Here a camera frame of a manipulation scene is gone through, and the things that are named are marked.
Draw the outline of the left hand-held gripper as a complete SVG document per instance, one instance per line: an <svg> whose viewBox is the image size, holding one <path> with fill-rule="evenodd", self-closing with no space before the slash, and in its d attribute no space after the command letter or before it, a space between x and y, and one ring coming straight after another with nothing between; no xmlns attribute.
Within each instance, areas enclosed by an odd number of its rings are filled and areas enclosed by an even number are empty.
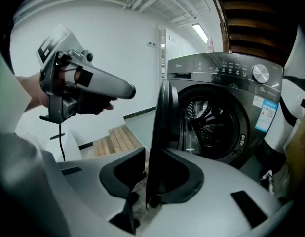
<svg viewBox="0 0 305 237"><path fill-rule="evenodd" d="M62 124L78 114L98 115L112 110L111 101L132 99L136 94L134 85L89 66L93 54L84 49L75 35L64 25L57 25L36 51L41 70L39 82L48 96L48 115L40 119ZM75 82L76 70L80 77ZM98 95L81 95L81 90Z"/></svg>

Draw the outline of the person's left hand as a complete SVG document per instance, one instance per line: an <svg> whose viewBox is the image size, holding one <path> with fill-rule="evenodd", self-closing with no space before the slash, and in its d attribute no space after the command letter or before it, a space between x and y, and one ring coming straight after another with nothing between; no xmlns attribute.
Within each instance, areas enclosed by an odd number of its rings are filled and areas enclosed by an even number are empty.
<svg viewBox="0 0 305 237"><path fill-rule="evenodd" d="M65 68L61 67L57 74L56 86L57 87L76 87L77 81L80 77L78 67Z"/></svg>

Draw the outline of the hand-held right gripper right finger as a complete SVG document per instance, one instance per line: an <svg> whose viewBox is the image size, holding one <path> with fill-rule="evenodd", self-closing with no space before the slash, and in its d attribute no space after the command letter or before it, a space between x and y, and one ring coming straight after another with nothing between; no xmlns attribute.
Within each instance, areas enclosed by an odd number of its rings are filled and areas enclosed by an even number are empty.
<svg viewBox="0 0 305 237"><path fill-rule="evenodd" d="M175 149L151 152L144 237L269 237L292 208L238 169Z"/></svg>

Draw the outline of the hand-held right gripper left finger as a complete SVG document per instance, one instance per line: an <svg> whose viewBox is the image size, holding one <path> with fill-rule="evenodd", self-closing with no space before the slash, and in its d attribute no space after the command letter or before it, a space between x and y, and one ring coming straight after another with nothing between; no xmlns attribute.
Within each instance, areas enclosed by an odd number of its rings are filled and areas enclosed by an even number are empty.
<svg viewBox="0 0 305 237"><path fill-rule="evenodd" d="M48 183L65 218L64 237L134 237L132 190L145 169L145 149L56 162L43 151Z"/></svg>

